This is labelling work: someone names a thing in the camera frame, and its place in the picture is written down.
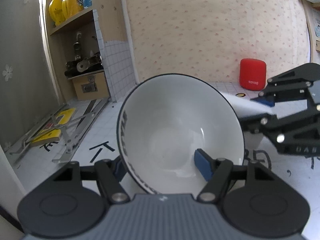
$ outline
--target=patterned wallpaper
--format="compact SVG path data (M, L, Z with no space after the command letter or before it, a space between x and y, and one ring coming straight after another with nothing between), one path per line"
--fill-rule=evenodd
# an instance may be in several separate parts
M239 63L267 63L267 76L307 62L299 0L126 0L140 81L185 73L237 82Z

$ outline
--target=floor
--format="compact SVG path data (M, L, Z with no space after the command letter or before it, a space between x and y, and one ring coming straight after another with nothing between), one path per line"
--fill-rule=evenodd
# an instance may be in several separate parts
M213 87L217 88L221 92L236 95L238 93L244 93L243 99L250 99L257 97L256 91L245 90L236 83L222 83L213 82L210 83ZM121 98L117 103L109 103L100 113L97 120L94 122L78 150L76 151L73 161L78 161L80 165L91 165L95 161L101 159L114 159L119 155L117 141L116 141L116 122L119 110L124 101ZM90 101L73 102L70 106L76 106L77 112L75 118L81 116ZM279 103L275 106L275 112L279 117L284 115L292 114L306 108L304 101ZM73 132L76 128L76 124L68 128L68 132ZM101 143L108 142L108 145L115 151L110 151L104 146L95 147ZM64 148L64 140L61 139L58 143L51 143L44 146L38 146L31 148L25 156L13 165L13 169L20 179L21 183L25 187L26 191L29 192L45 180L48 176L57 171L63 164L55 164L51 160L56 157ZM10 151L15 151L15 147L19 146L19 143L15 144ZM96 156L93 162L92 159L96 153L100 150L100 153ZM124 178L124 183L131 187L131 179ZM84 182L84 186L89 187L97 191L97 187L94 182Z
M210 84L219 91L229 94L244 93L244 100L257 96L257 92L244 90L238 84ZM98 160L114 159L119 155L116 140L116 122L124 98L121 98L116 103L109 103L101 111L72 158L73 161L78 161L81 166L92 165ZM77 114L82 114L88 102L78 102L77 104L79 105ZM274 107L274 112L278 117L283 117L304 110L306 107L305 100L278 103ZM98 146L105 142L114 151L110 151L104 146ZM318 159L279 155L270 141L262 135L245 135L245 143L246 148L249 150L249 158L252 158L252 153L256 150L259 161L266 166L270 165L270 168L272 165L272 171L276 175L294 187L308 200L311 207L311 216L303 234L308 239L320 239L320 225L317 222L320 219L320 193L318 192L320 188L318 179L320 177L320 162ZM47 145L47 149L45 147L34 147L13 166L27 192L31 191L62 166L52 163L51 160L61 151L63 146L64 142L60 141L57 144ZM270 163L268 163L264 152L269 155ZM121 185L131 197L136 193L143 193L128 174L125 175ZM83 186L98 192L94 181L83 181Z

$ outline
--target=bowl rim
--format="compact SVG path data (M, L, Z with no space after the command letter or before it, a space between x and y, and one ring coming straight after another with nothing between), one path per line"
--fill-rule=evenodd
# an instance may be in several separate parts
M156 76L152 76L148 79L146 79L145 81L141 82L139 85L137 85L136 87L134 87L130 93L127 95L127 97L125 98L125 100L123 101L122 103L122 106L120 108L120 111L119 111L119 114L118 114L118 119L117 119L117 126L116 126L116 133L117 133L117 144L118 144L118 149L119 149L119 156L120 156L120 159L121 159L121 162L125 168L125 170L129 173L130 177L133 178L133 180L137 183L137 185L144 191L146 192L147 194L165 194L165 193L161 193L161 192L158 192L157 190L153 189L152 187L150 187L149 185L148 188L150 189L150 191L148 191L146 188L144 188L142 186L142 182L138 181L137 180L137 176L135 174L132 174L131 170L129 169L124 157L123 157L123 152L121 150L121 147L120 147L120 137L119 137L119 124L120 124L120 119L121 119L121 113L122 113L122 110L125 106L125 103L127 102L128 98L130 97L130 95L139 87L141 86L142 84L144 84L145 82L153 79L153 78L157 78L157 77L160 77L160 76L167 76L167 75L180 75L180 76L187 76L187 77L191 77L191 78L194 78L194 79L197 79L205 84L207 84L208 86L210 86L212 89L214 89L216 92L218 92L223 98L224 100L229 104L229 106L231 107L231 109L233 110L233 112L235 113L235 116L236 116L236 119L239 123L239 126L241 128L241 125L240 125L240 121L239 121L239 118L236 114L236 111L234 110L234 108L232 107L232 105L229 103L229 101L216 89L214 88L212 85L210 85L208 82L206 81L203 81L201 80L200 78L197 78L197 77L194 77L194 76L190 76L190 75L186 75L186 74L181 74L181 73L164 73L164 74L160 74L160 75L156 75ZM244 133L243 133L243 130L241 129L241 132L242 132L242 138L243 138L243 145L244 145L244 150L243 150L243 158L242 158L242 165L244 164L244 154L245 154L245 141L244 141ZM234 181L231 181L230 185L229 185L229 189L231 189L233 187L233 185L235 184L235 180Z

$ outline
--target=gray wall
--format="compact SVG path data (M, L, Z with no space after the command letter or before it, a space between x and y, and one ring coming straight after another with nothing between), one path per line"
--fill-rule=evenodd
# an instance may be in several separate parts
M1 147L0 178L0 206L2 206L10 215L17 219L17 207L20 200L26 194L26 191L20 183L17 175L11 168Z
M39 0L0 0L0 7L0 144L6 151L58 102L44 55Z

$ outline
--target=white tile floor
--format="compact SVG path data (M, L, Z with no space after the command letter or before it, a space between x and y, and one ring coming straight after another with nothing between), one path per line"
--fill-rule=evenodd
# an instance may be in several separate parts
M241 88L240 85L235 83L213 82L210 84L219 91L229 94L235 95L237 93L245 93L246 96L243 99L257 97L258 93L257 91L245 90ZM94 161L101 159L114 159L119 155L116 141L116 122L124 98L120 99L117 103L109 103L101 111L100 115L88 131L72 160L78 161L82 166L92 165L90 161L97 153L99 148L102 148L102 151ZM77 102L77 113L75 117L82 115L88 104L89 101ZM305 108L305 101L279 103L276 104L275 113L278 114L279 117L282 117L301 111ZM72 132L75 128L76 124L72 127L69 127L68 131ZM112 152L104 146L89 150L91 147L106 141L108 141L108 145L115 149L115 151ZM63 147L63 140L60 140L58 144L52 144L52 146L49 146L49 152L46 151L44 147L33 147L19 162L13 166L14 171L16 172L27 192L35 188L38 184L40 184L43 180L45 180L48 176L53 174L62 166L62 164L59 165L52 163L51 160L55 158L55 156L61 150L63 150ZM84 182L83 185L97 191L96 184L92 181ZM123 180L123 186L125 189L131 188L134 191L142 192L128 175L126 175Z

